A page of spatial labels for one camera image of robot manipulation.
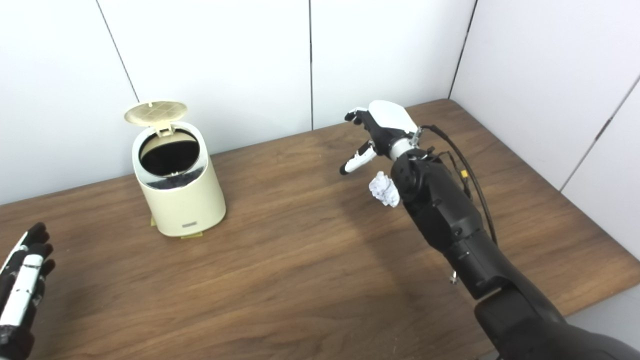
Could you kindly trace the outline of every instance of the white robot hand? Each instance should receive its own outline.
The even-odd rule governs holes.
[[[56,266],[53,246],[39,222],[14,246],[0,272],[0,359],[25,360],[33,348],[31,325],[44,296],[44,282]]]
[[[347,162],[340,167],[346,175],[376,156],[396,158],[410,149],[418,147],[421,128],[416,126],[406,110],[389,101],[375,100],[369,108],[355,108],[344,117],[355,125],[364,124],[371,136]]]

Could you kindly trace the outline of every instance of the robotic arm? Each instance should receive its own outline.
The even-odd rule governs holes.
[[[14,246],[0,271],[0,360],[25,360],[33,348],[31,326],[42,300],[45,279],[56,266],[47,260],[53,247],[41,222]]]
[[[369,109],[355,108],[345,120],[363,124],[371,141],[340,168],[341,174],[369,162],[372,152],[394,162],[391,178],[404,208],[429,245],[448,260],[473,298],[481,299],[475,309],[477,321],[501,358],[640,359],[640,352],[618,340],[568,325],[551,301],[509,262],[498,249],[495,236],[492,239],[485,231],[470,193],[456,184],[433,149],[419,148],[422,129],[429,129],[453,145],[472,174],[444,132],[436,126],[416,126],[403,107],[388,101],[374,101]],[[363,154],[367,152],[370,155],[365,159]],[[483,199],[473,175],[472,179]]]

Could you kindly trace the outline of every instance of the trash can lid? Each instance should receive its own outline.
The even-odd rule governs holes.
[[[124,119],[139,126],[153,126],[158,134],[172,134],[171,122],[187,113],[187,106],[178,101],[150,101],[134,105],[124,114]]]

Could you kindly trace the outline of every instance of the cream trash can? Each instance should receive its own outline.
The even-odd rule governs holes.
[[[167,236],[204,231],[227,210],[202,134],[177,121],[186,112],[181,102],[154,101],[124,115],[131,124],[148,127],[133,142],[133,169],[158,231]]]

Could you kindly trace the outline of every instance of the cable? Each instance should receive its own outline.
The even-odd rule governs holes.
[[[458,168],[458,163],[456,162],[456,159],[451,154],[451,151],[448,151],[448,150],[442,151],[438,153],[436,156],[432,157],[431,161],[439,160],[440,157],[444,154],[449,155],[449,159],[451,160],[453,169],[456,171],[456,173],[458,173],[458,177],[460,178],[460,182],[462,183],[462,188],[463,188],[463,191],[465,192],[465,195],[467,195],[469,200],[473,201],[474,198],[473,198],[473,195],[471,194],[471,189],[469,188],[469,177],[468,175],[463,175],[462,171],[460,171],[460,168]],[[427,155],[425,155],[422,159],[427,159],[428,156],[429,156],[429,153],[427,153]]]
[[[465,168],[467,168],[467,172],[469,172],[469,177],[471,178],[471,181],[473,182],[476,188],[476,192],[478,193],[478,198],[480,199],[480,203],[482,204],[482,209],[484,210],[484,216],[486,217],[486,223],[489,226],[489,232],[491,233],[491,239],[493,240],[494,244],[498,245],[498,237],[495,234],[495,228],[493,226],[493,219],[491,218],[491,213],[489,212],[489,206],[486,204],[486,199],[484,198],[484,194],[482,193],[482,189],[480,188],[480,184],[478,183],[476,175],[474,174],[474,171],[471,169],[471,165],[469,165],[469,162],[467,161],[465,156],[462,155],[462,152],[460,151],[460,149],[449,138],[449,136],[444,133],[444,131],[440,130],[435,125],[423,125],[421,126],[421,128],[430,130],[432,133],[438,135],[441,139],[446,141],[449,144],[449,146],[451,146],[451,148],[456,153],[456,155],[458,155],[458,157],[460,158],[460,161],[462,161],[462,165],[464,165]]]

